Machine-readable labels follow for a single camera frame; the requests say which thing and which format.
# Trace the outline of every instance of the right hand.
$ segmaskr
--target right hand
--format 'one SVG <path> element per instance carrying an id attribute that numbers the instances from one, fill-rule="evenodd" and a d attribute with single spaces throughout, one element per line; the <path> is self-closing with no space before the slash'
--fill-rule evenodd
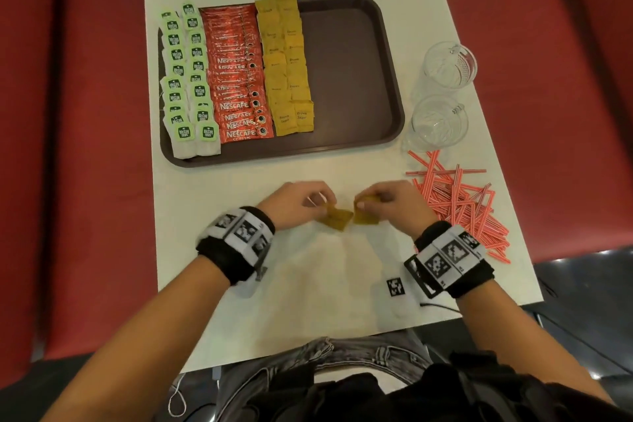
<path id="1" fill-rule="evenodd" d="M 435 212 L 427 205 L 420 192 L 406 180 L 378 182 L 356 195 L 354 202 L 367 195 L 377 195 L 380 202 L 358 202 L 360 210 L 369 212 L 391 223 L 416 240 L 427 227 L 437 222 Z"/>

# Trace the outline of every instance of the forearm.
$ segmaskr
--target forearm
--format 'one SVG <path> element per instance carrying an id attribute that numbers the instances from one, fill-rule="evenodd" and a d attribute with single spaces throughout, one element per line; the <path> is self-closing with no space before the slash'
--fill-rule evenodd
<path id="1" fill-rule="evenodd" d="M 197 257 L 95 353 L 44 422 L 148 420 L 229 288 Z"/>
<path id="2" fill-rule="evenodd" d="M 612 402 L 587 370 L 494 280 L 457 299 L 457 305 L 477 348 L 495 351 L 500 363 Z"/>

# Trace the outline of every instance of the glass cup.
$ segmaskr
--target glass cup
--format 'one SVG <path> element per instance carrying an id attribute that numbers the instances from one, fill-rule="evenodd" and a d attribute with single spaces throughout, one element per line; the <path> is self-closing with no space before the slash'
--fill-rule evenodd
<path id="1" fill-rule="evenodd" d="M 462 104 L 447 95 L 431 95 L 413 111 L 405 150 L 426 152 L 450 147 L 468 132 L 468 115 Z"/>
<path id="2" fill-rule="evenodd" d="M 439 86 L 457 90 L 470 84 L 477 75 L 473 53 L 457 42 L 439 42 L 424 56 L 424 74 Z"/>

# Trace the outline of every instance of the hand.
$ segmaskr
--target hand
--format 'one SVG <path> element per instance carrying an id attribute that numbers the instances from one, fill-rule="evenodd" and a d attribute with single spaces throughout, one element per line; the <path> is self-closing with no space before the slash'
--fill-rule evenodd
<path id="1" fill-rule="evenodd" d="M 325 182 L 286 182 L 257 208 L 270 217 L 276 230 L 285 230 L 325 217 L 326 202 L 335 204 L 336 195 Z"/>
<path id="2" fill-rule="evenodd" d="M 413 240 L 434 222 L 435 212 L 427 205 L 420 192 L 406 180 L 378 182 L 356 195 L 354 202 L 366 195 L 377 195 L 380 202 L 365 200 L 358 208 L 386 220 Z"/>

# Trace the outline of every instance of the white cord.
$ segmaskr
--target white cord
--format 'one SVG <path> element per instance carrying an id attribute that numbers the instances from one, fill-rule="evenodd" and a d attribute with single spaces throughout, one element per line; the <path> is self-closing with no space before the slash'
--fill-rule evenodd
<path id="1" fill-rule="evenodd" d="M 187 411 L 187 403 L 185 401 L 185 397 L 183 396 L 182 392 L 180 391 L 180 382 L 182 382 L 182 379 L 184 379 L 186 376 L 186 374 L 183 374 L 182 376 L 180 376 L 180 378 L 178 379 L 178 382 L 176 383 L 176 385 L 174 386 L 173 384 L 171 384 L 171 387 L 173 388 L 173 394 L 171 394 L 171 397 L 169 398 L 169 402 L 167 402 L 167 411 L 169 412 L 171 417 L 182 417 L 183 415 L 185 415 L 185 412 Z M 178 394 L 180 396 L 180 400 L 182 401 L 182 412 L 180 414 L 174 414 L 171 411 L 171 400 L 173 399 L 173 396 Z"/>

